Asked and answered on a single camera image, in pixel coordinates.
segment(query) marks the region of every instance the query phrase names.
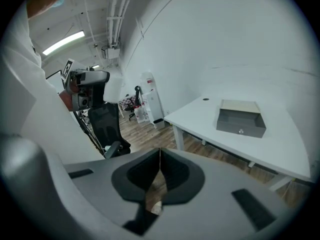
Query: chair armrest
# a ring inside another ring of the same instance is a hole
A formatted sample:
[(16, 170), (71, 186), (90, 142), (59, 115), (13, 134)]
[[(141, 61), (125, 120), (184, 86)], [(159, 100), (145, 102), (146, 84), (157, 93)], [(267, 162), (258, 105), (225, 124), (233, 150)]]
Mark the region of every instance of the chair armrest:
[(121, 145), (120, 141), (115, 141), (112, 143), (111, 147), (108, 149), (107, 152), (104, 153), (105, 159), (114, 158), (118, 155), (118, 149)]

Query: gray drawer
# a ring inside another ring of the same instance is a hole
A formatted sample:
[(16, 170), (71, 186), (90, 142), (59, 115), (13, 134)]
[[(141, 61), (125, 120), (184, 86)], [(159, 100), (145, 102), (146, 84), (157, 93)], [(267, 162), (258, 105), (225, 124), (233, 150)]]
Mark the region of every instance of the gray drawer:
[(216, 129), (233, 134), (262, 138), (267, 128), (260, 113), (221, 108)]

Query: white desk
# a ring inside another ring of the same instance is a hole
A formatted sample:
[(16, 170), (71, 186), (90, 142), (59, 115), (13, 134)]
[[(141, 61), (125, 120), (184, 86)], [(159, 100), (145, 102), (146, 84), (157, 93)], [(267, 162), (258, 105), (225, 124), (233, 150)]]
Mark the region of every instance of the white desk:
[(262, 138), (216, 130), (223, 98), (202, 96), (164, 120), (173, 125), (178, 150), (184, 150), (183, 131), (279, 174), (266, 185), (275, 191), (293, 178), (310, 180), (310, 165), (300, 133), (287, 110), (279, 105), (257, 102), (266, 131)]

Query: ceiling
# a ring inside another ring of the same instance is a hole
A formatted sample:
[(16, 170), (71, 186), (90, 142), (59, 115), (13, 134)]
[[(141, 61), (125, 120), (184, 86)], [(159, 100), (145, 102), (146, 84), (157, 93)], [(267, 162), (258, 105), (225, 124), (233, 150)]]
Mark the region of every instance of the ceiling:
[[(84, 0), (64, 0), (61, 6), (50, 8), (29, 20), (30, 38), (34, 48), (41, 55), (46, 77), (64, 67), (68, 58), (86, 66), (101, 66), (100, 56), (104, 67), (109, 65), (109, 60), (103, 59), (101, 53), (101, 47), (107, 44), (107, 11), (110, 15), (111, 7), (108, 1), (111, 0), (86, 0), (95, 42), (89, 28)], [(115, 16), (118, 14), (120, 3), (121, 0), (118, 0)], [(43, 54), (43, 51), (54, 43), (81, 30), (84, 31), (85, 37), (62, 46), (48, 56)], [(94, 48), (94, 43), (98, 44), (99, 54)]]

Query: fluorescent light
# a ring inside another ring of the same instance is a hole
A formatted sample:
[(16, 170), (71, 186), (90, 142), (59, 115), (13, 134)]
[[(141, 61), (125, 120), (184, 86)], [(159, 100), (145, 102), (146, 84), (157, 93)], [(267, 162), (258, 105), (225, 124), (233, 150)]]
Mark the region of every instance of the fluorescent light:
[(61, 41), (56, 42), (54, 45), (50, 46), (48, 49), (43, 51), (43, 54), (48, 55), (48, 54), (52, 53), (53, 51), (55, 51), (56, 49), (60, 48), (61, 46), (64, 46), (64, 45), (70, 43), (71, 41), (76, 40), (78, 38), (82, 38), (84, 36), (85, 36), (85, 33), (83, 31), (72, 34), (72, 35), (62, 39)]

